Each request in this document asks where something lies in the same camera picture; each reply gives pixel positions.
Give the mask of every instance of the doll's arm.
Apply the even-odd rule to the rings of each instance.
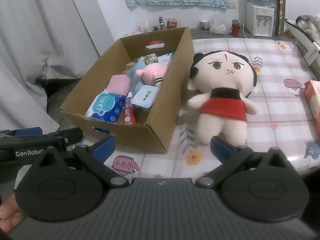
[[[242,94],[240,94],[241,100],[244,101],[246,109],[245,112],[250,115],[256,115],[258,110],[254,103],[250,101],[248,98],[245,98]]]
[[[196,95],[187,102],[188,106],[193,109],[199,109],[206,101],[210,99],[210,93]]]

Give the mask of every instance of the wet wipes package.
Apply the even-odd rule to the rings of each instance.
[[[117,122],[126,96],[103,91],[96,96],[85,116]]]

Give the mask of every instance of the doll's eye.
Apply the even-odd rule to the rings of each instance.
[[[221,68],[221,62],[215,61],[215,62],[211,62],[210,64],[213,64],[212,66],[215,69],[220,69]]]
[[[233,63],[233,66],[235,67],[235,69],[241,69],[243,67],[243,64],[235,62]]]

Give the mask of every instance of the human hand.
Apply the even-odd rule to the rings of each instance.
[[[13,194],[0,206],[0,228],[5,233],[10,232],[23,220],[23,215]]]

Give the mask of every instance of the checkered bed sheet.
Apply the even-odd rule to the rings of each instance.
[[[266,152],[276,146],[291,161],[300,174],[307,174],[320,165],[320,152],[311,110],[304,97],[304,84],[315,77],[291,42],[263,39],[202,39],[194,40],[195,52],[230,50],[246,56],[258,74],[258,93],[252,93],[252,100],[258,109],[255,116],[248,115],[247,145],[254,151]],[[210,152],[209,146],[199,146],[194,127],[197,112],[187,109],[184,103],[178,125],[166,155],[116,146],[113,155],[105,165],[121,167],[120,157],[125,165],[133,169],[122,172],[131,180],[140,178],[192,178],[193,180],[213,170],[220,162]],[[85,143],[92,144],[89,137]]]

